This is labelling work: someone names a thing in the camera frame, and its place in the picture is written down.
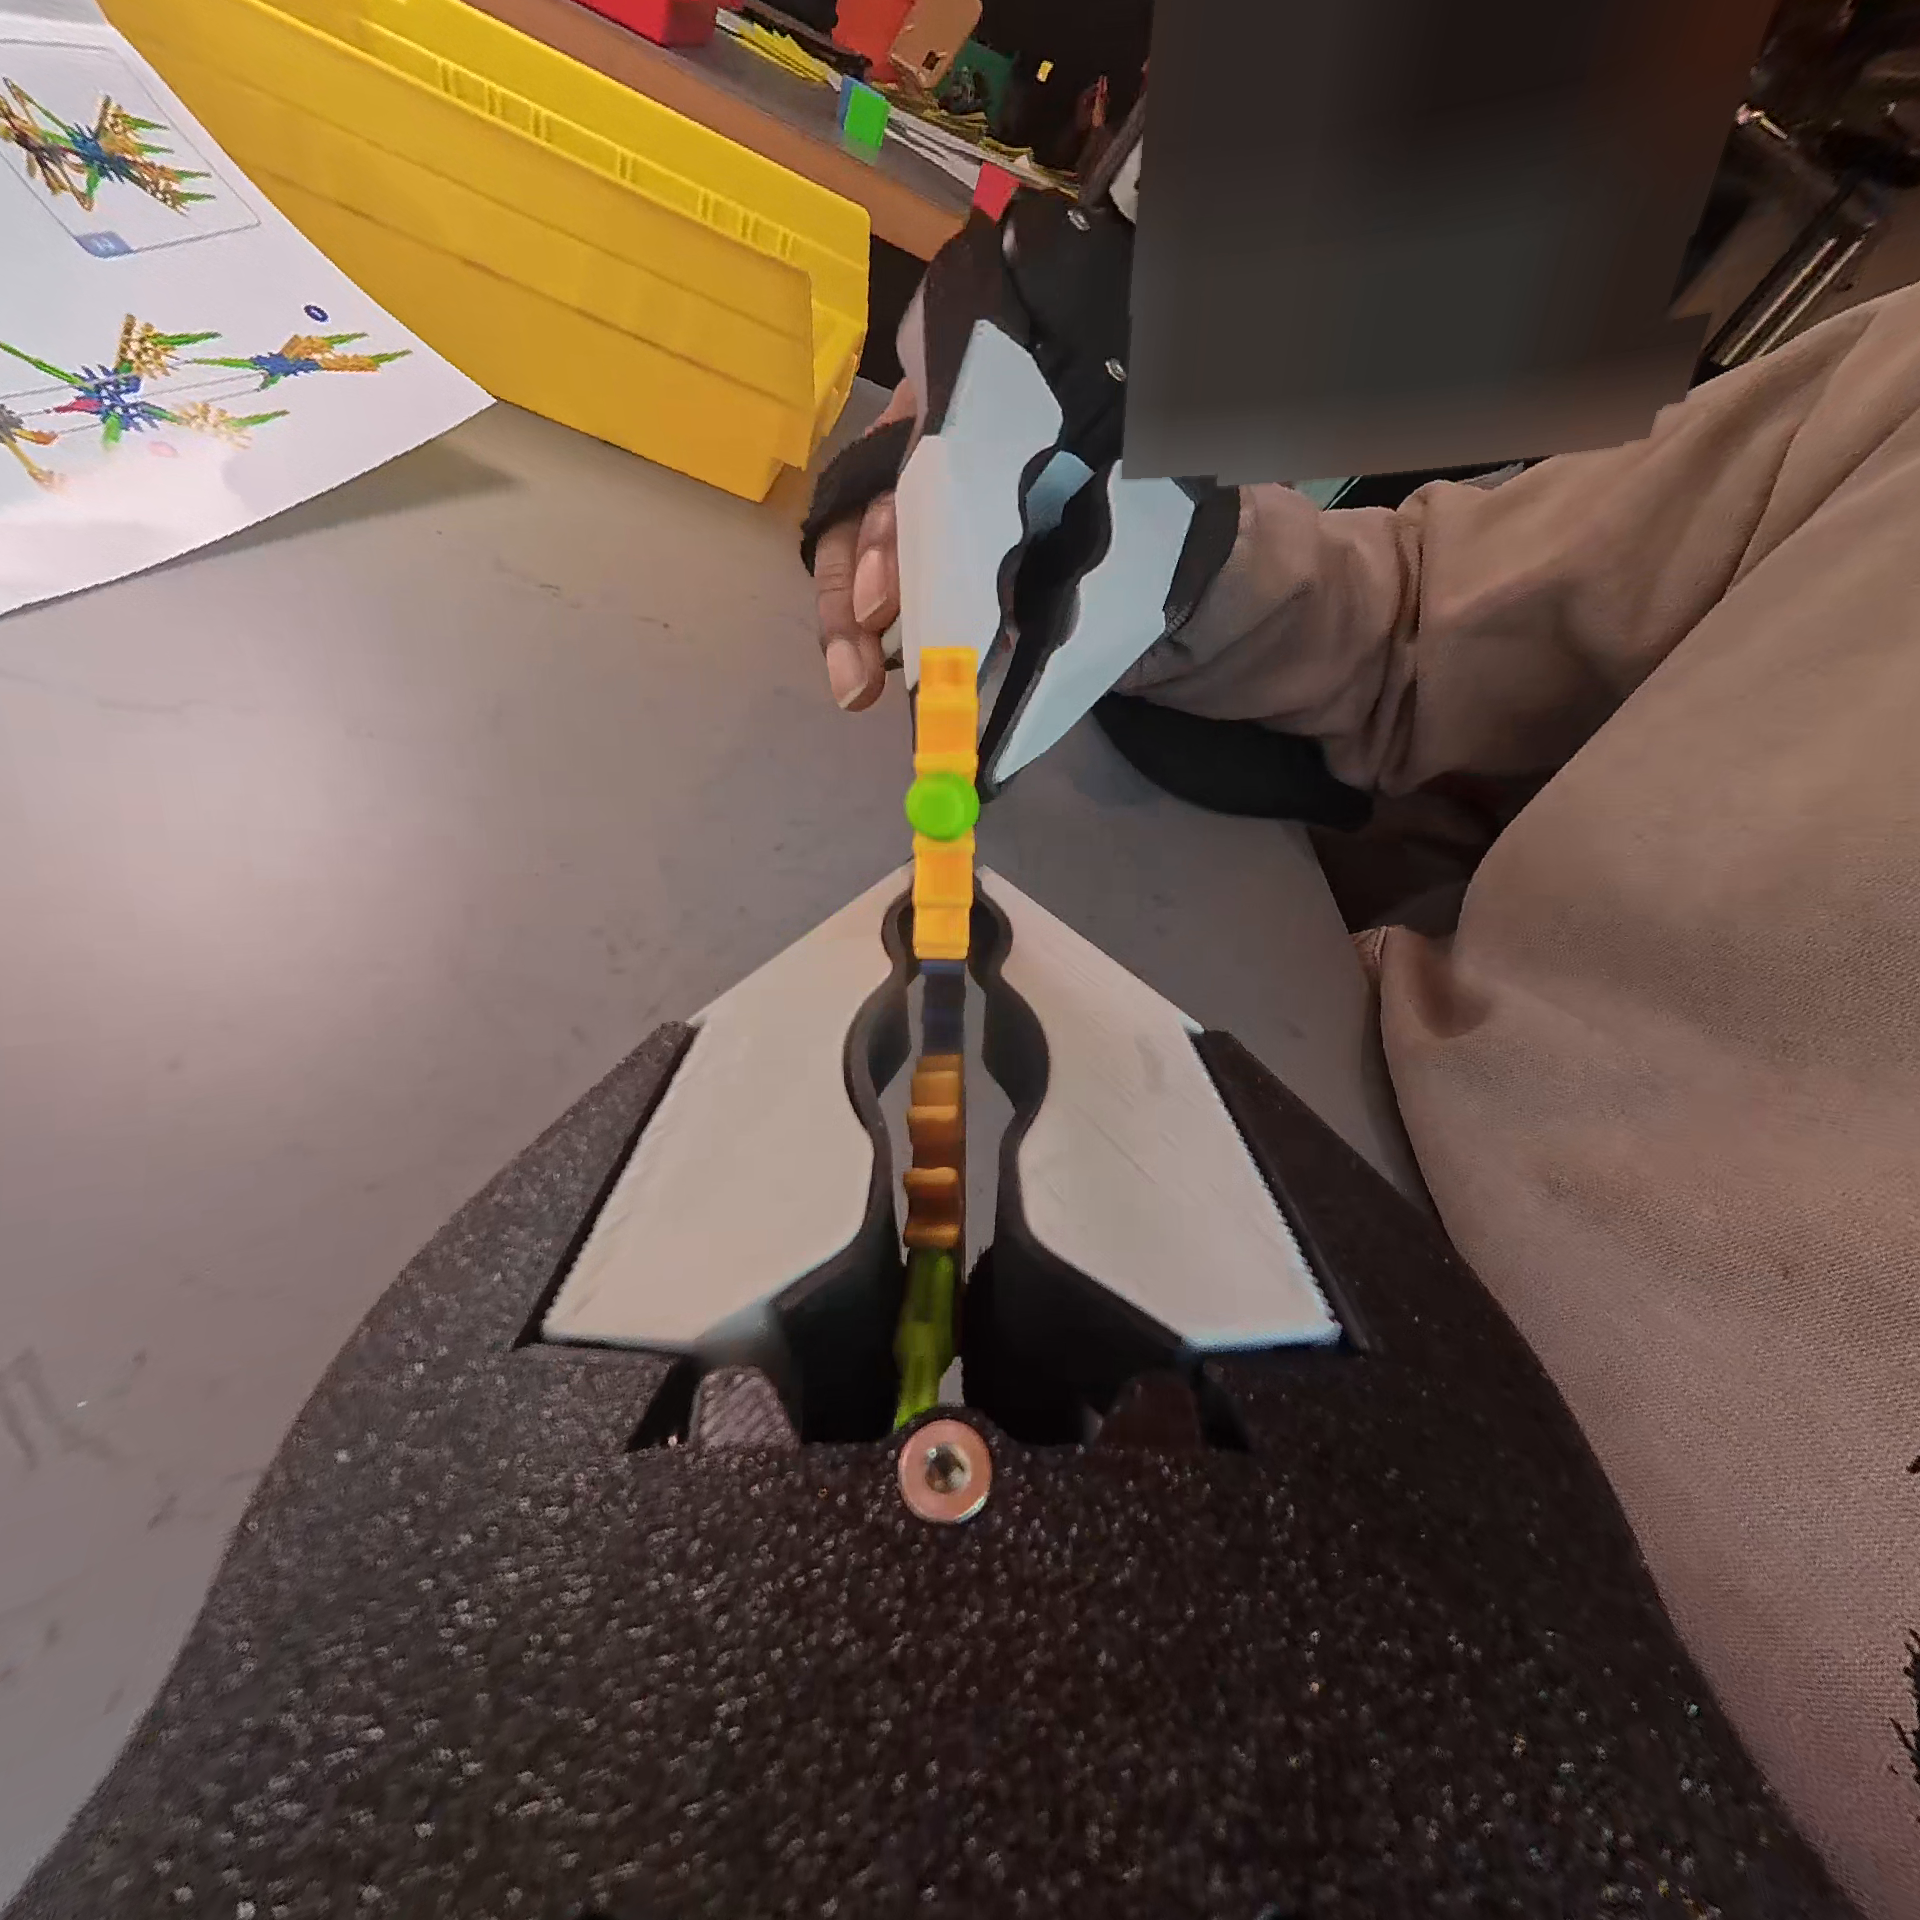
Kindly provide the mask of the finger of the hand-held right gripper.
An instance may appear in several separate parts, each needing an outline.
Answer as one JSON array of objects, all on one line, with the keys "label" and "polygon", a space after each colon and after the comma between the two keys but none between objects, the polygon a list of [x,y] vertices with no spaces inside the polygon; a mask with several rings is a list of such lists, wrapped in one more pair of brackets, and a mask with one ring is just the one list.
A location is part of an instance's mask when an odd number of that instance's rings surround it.
[{"label": "finger of the hand-held right gripper", "polygon": [[1093,475],[1031,551],[1013,639],[978,749],[976,783],[1004,791],[1112,693],[1168,629],[1168,595],[1201,487]]},{"label": "finger of the hand-held right gripper", "polygon": [[1062,441],[1066,412],[1031,351],[976,322],[947,412],[907,457],[896,487],[899,654],[909,693],[933,654],[968,649],[991,680],[1019,632],[1028,498]]}]

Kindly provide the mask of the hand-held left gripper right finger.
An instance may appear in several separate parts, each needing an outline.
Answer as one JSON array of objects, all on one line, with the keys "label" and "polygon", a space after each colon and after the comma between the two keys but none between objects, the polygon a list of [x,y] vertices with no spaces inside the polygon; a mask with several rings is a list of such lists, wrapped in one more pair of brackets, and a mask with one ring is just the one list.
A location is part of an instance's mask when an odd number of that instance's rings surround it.
[{"label": "hand-held left gripper right finger", "polygon": [[968,1406],[999,1428],[1097,1428],[1173,1378],[1199,1428],[1236,1428],[1213,1363],[1333,1353],[1343,1325],[1204,1030],[993,873],[973,939],[1008,1117],[962,1316]]}]

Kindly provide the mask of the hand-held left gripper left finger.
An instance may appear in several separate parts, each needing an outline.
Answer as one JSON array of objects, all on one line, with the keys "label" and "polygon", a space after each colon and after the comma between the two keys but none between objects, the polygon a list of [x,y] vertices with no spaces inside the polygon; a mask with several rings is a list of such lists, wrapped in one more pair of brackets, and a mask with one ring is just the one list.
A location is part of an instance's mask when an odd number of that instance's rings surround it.
[{"label": "hand-held left gripper left finger", "polygon": [[903,871],[725,990],[556,1270],[549,1346],[756,1370],[802,1441],[896,1417],[896,1175],[878,1094],[905,1058]]}]

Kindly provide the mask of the large blue connector fan assembly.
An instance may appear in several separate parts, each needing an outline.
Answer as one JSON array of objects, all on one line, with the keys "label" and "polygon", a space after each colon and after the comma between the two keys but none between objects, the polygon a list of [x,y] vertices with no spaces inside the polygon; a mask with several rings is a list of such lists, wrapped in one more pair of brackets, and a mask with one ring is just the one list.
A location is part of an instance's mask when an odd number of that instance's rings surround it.
[{"label": "large blue connector fan assembly", "polygon": [[968,1199],[964,959],[926,960],[907,1083],[895,1432],[930,1415],[959,1350]]}]

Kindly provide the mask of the grey desk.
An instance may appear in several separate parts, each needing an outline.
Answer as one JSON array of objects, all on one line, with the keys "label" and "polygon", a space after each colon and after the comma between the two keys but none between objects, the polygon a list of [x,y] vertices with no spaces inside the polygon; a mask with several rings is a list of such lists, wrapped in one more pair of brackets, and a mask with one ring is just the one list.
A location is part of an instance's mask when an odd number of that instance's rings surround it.
[{"label": "grey desk", "polygon": [[764,503],[507,405],[5,619],[5,1892],[404,1266],[880,880]]}]

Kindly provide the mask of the person's right hand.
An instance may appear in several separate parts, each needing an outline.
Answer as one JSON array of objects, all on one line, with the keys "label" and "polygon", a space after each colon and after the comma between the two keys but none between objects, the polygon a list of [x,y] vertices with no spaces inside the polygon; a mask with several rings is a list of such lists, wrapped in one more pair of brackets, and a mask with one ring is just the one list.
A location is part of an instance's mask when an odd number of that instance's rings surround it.
[{"label": "person's right hand", "polygon": [[834,704],[872,709],[888,673],[884,637],[899,619],[896,500],[876,497],[827,525],[813,548],[818,643]]}]

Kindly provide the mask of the small cardboard box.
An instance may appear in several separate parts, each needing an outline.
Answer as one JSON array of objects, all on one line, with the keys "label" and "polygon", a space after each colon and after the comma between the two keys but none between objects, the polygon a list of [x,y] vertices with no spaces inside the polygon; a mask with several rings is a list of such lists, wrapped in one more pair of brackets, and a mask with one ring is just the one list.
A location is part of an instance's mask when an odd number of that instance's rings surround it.
[{"label": "small cardboard box", "polygon": [[888,46],[888,66],[899,84],[934,91],[973,38],[982,3],[911,3]]}]

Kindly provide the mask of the wooden background table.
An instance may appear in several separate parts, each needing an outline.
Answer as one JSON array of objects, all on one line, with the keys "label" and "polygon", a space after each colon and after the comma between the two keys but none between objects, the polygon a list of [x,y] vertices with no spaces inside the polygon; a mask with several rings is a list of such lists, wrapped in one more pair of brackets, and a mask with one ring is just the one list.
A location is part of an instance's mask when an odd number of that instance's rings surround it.
[{"label": "wooden background table", "polygon": [[834,80],[758,55],[723,23],[703,41],[660,42],[637,31],[645,4],[482,3],[478,10],[857,205],[876,242],[917,261],[962,230],[984,170],[1059,200],[1077,196],[1068,177],[936,132],[890,131],[873,155],[863,155],[838,127]]}]

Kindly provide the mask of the yellow storage bin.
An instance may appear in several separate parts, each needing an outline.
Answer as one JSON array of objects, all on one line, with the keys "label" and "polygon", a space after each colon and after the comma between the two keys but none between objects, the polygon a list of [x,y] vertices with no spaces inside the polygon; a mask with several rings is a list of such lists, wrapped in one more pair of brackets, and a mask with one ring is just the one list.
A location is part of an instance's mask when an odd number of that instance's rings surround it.
[{"label": "yellow storage bin", "polygon": [[743,500],[868,335],[870,216],[456,3],[108,3],[226,155],[493,397]]}]

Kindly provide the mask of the toy instruction sheet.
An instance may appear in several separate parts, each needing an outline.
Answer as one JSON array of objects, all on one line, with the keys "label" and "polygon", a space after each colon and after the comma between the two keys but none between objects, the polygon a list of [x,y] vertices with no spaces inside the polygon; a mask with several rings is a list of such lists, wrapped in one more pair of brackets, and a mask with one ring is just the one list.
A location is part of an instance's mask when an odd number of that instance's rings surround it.
[{"label": "toy instruction sheet", "polygon": [[94,4],[5,4],[3,611],[225,541],[492,397]]}]

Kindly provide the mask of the grey metal rail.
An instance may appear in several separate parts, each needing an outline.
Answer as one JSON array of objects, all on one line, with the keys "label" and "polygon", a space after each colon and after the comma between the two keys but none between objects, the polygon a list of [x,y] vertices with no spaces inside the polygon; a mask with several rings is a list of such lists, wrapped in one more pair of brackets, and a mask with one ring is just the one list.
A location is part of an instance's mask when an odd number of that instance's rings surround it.
[{"label": "grey metal rail", "polygon": [[1742,106],[1677,278],[1700,386],[1782,347],[1856,269],[1909,185],[1912,151],[1859,127],[1789,127]]}]

